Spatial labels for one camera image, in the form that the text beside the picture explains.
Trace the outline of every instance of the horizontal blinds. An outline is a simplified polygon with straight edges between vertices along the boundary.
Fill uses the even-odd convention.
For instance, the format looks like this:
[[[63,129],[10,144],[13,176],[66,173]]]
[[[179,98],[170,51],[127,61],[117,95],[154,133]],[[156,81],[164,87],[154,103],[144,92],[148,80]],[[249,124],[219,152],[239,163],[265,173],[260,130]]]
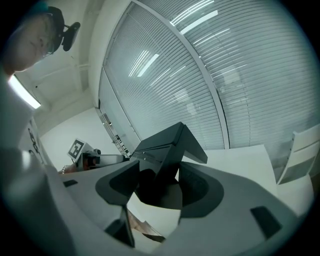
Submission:
[[[276,163],[289,154],[293,131],[320,123],[319,67],[282,8],[259,0],[141,2],[171,22],[191,9],[179,31],[217,10],[184,36],[218,90],[231,148],[264,144]]]
[[[217,110],[197,64],[142,7],[126,14],[104,68],[142,140],[183,122],[204,149],[224,149]]]

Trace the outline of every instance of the eyeglasses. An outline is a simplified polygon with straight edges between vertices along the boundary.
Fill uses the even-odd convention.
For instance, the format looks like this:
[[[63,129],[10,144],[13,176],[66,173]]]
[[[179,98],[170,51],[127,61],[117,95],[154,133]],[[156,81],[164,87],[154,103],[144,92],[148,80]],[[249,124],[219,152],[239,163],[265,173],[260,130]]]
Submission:
[[[46,14],[42,16],[43,21],[43,33],[40,35],[41,43],[43,46],[43,57],[48,55],[52,55],[55,51],[54,39],[56,37],[56,27],[54,25],[54,20],[50,14]]]

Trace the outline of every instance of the white wall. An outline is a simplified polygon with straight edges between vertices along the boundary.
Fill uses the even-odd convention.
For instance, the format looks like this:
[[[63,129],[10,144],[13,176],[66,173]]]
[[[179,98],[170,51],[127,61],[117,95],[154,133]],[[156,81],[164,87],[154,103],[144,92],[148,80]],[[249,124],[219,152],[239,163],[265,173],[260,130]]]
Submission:
[[[105,0],[96,20],[89,51],[89,87],[93,104],[98,106],[99,83],[101,68],[105,59],[111,35],[122,14],[128,7],[130,0]]]
[[[38,127],[39,136],[41,137],[62,122],[93,108],[93,106],[89,88],[83,92],[75,91],[65,95],[52,105],[50,111],[38,111],[35,114],[34,120]]]
[[[58,171],[63,166],[72,164],[67,152],[75,138],[87,142],[94,149],[100,149],[102,154],[120,154],[96,110],[90,108],[60,123],[40,137],[45,151]]]

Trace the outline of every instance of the ceiling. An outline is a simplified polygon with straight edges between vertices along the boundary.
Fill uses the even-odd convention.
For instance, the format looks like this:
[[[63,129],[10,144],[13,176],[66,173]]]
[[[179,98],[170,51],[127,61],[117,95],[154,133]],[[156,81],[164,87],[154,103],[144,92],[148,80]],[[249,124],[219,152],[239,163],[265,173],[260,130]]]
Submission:
[[[49,6],[61,9],[66,25],[80,22],[81,27],[74,45],[65,52],[60,47],[53,55],[48,56],[33,67],[16,74],[22,84],[41,103],[35,112],[35,121],[41,130],[46,122],[44,116],[53,118],[53,114],[63,111],[57,107],[61,102],[72,104],[68,99],[83,98],[79,95],[88,94],[89,50],[92,31],[105,0],[48,0]],[[79,113],[79,109],[68,111],[68,115],[54,122],[56,125]],[[40,131],[47,132],[52,127]]]

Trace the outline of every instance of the white chair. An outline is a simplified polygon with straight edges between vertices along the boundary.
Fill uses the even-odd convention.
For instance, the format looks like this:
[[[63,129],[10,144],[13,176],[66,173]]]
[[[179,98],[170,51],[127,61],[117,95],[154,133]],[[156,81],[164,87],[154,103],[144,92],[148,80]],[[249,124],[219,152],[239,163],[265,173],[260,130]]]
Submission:
[[[288,162],[277,184],[294,181],[309,174],[320,148],[320,124],[303,132],[293,132]]]

